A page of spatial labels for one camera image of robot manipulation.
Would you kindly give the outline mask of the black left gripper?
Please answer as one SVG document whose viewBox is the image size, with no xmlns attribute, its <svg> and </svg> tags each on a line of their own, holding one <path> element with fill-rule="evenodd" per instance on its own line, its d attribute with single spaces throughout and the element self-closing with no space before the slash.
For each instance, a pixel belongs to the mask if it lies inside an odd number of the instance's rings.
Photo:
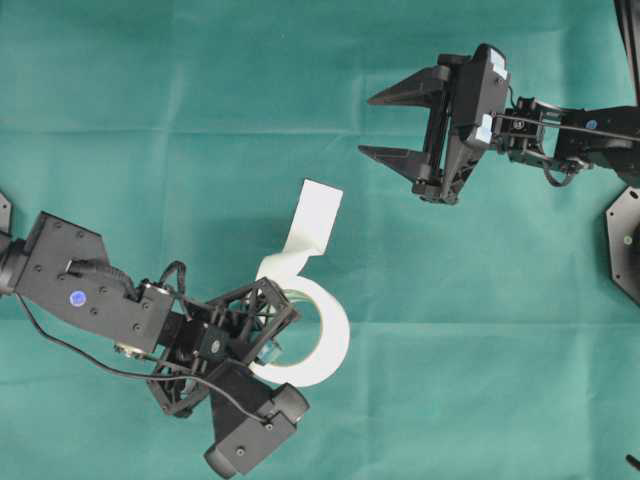
<svg viewBox="0 0 640 480">
<path fill-rule="evenodd" d="M 210 396 L 214 385 L 206 378 L 220 366 L 265 365 L 276 337 L 300 317 L 266 277 L 206 303 L 184 305 L 184 314 L 167 318 L 159 338 L 164 351 L 152 372 L 159 378 L 147 382 L 164 413 L 176 417 L 189 416 Z"/>
</svg>

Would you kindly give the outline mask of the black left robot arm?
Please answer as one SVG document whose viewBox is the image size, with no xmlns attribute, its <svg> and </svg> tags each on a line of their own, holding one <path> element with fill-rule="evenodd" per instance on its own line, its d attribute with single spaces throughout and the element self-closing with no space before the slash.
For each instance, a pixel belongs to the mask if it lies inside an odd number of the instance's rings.
<svg viewBox="0 0 640 480">
<path fill-rule="evenodd" d="M 1 202 L 1 292 L 113 340 L 128 357 L 154 362 L 144 379 L 168 415 L 187 417 L 205 397 L 264 424 L 297 423 L 309 405 L 283 381 L 272 389 L 249 370 L 298 313 L 262 277 L 207 302 L 186 294 L 186 266 L 171 262 L 156 281 L 135 284 L 109 262 L 102 237 L 42 212 L 27 239 L 11 235 Z"/>
</svg>

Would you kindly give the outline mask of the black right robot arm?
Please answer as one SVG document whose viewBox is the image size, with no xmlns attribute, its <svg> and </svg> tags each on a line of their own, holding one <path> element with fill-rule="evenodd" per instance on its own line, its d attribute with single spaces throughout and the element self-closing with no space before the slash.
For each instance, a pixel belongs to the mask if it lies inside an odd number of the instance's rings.
<svg viewBox="0 0 640 480">
<path fill-rule="evenodd" d="M 564 187 L 581 171 L 613 170 L 639 185 L 639 110 L 560 108 L 511 95 L 506 59 L 480 45 L 468 55 L 442 54 L 424 68 L 369 99 L 371 105 L 419 106 L 429 111 L 421 150 L 362 145 L 371 159 L 406 178 L 431 203 L 454 205 L 481 157 L 489 150 L 543 170 Z"/>
</svg>

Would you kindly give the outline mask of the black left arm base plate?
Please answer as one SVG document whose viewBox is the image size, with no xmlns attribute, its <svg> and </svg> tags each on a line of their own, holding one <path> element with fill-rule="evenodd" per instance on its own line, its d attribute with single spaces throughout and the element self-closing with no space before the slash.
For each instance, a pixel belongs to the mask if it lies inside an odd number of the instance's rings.
<svg viewBox="0 0 640 480">
<path fill-rule="evenodd" d="M 3 193 L 0 193 L 0 231 L 7 235 L 11 232 L 11 213 L 11 201 Z"/>
</svg>

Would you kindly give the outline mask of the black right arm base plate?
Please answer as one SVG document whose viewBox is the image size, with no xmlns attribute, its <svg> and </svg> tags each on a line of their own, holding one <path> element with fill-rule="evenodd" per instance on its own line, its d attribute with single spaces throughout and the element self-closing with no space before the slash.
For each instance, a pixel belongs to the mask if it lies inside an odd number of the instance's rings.
<svg viewBox="0 0 640 480">
<path fill-rule="evenodd" d="M 639 189 L 627 187 L 605 210 L 611 279 L 639 304 Z"/>
</svg>

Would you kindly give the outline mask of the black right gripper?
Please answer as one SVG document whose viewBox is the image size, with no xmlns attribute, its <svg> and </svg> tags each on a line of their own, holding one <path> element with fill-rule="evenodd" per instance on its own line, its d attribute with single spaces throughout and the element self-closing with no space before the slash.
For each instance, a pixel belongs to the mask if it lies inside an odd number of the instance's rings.
<svg viewBox="0 0 640 480">
<path fill-rule="evenodd" d="M 429 110 L 421 151 L 358 146 L 361 153 L 412 182 L 412 192 L 427 202 L 455 204 L 476 164 L 489 149 L 462 142 L 451 126 L 457 71 L 473 55 L 442 54 L 435 66 L 423 68 L 367 100 L 369 105 L 420 106 Z"/>
</svg>

